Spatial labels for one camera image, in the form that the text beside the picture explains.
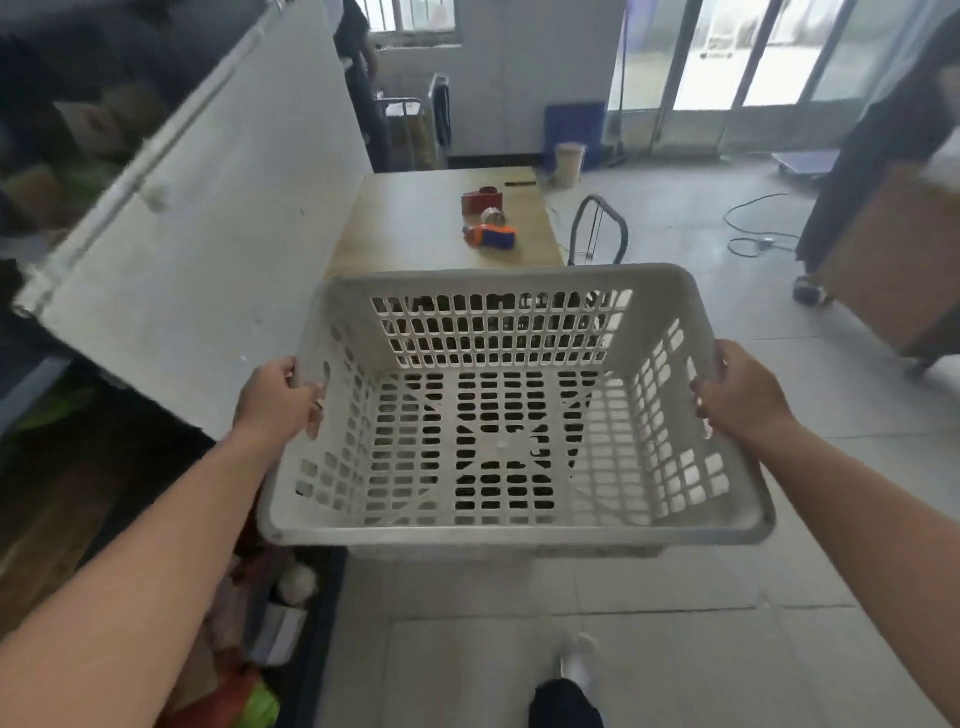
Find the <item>foot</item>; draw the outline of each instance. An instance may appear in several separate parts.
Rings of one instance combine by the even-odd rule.
[[[584,695],[589,695],[595,682],[599,646],[593,637],[581,632],[571,636],[557,653],[558,676],[575,683]]]
[[[793,300],[800,305],[813,307],[820,302],[820,286],[810,276],[799,276],[793,281]]]

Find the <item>tiled floor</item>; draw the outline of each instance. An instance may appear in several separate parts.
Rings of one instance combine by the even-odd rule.
[[[548,201],[566,244],[583,196],[606,197],[630,223],[627,262],[690,270],[718,335],[780,376],[801,420],[960,518],[960,366],[909,382],[842,306],[791,301],[792,255],[730,255],[723,213],[777,191],[791,196],[733,220],[799,233],[812,199],[758,160],[605,171]],[[613,247],[606,238],[596,261]],[[319,725],[523,726],[554,649],[578,630],[601,643],[596,702],[609,728],[946,725],[768,482],[779,522],[761,546],[642,560],[351,561]]]

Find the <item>orange and blue object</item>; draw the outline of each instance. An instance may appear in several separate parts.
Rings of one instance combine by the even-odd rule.
[[[471,248],[493,248],[498,251],[510,251],[516,245],[516,228],[496,225],[474,225],[464,227],[464,239]]]

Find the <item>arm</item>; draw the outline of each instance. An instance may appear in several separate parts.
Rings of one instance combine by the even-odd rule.
[[[773,474],[880,634],[960,726],[960,524],[800,425],[777,379],[719,342],[723,381],[699,382],[702,414]]]
[[[6,725],[154,725],[260,481],[317,411],[292,370],[257,370],[227,439],[0,644]]]
[[[364,61],[367,62],[367,76],[373,81],[376,74],[380,72],[380,61],[376,58],[376,46],[373,45],[370,33],[363,36],[363,42],[360,43],[360,53],[363,54]]]

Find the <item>glass door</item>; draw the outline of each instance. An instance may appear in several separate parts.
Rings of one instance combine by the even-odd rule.
[[[649,149],[680,43],[687,0],[627,0],[610,97],[625,146]]]
[[[846,17],[841,16],[784,132],[782,149],[835,147],[873,100],[903,39],[935,5],[926,0],[848,2]]]
[[[743,106],[768,38],[787,0],[702,0],[687,27],[690,42],[655,149],[713,153],[731,112]]]
[[[611,110],[664,154],[836,145],[934,0],[627,0]]]

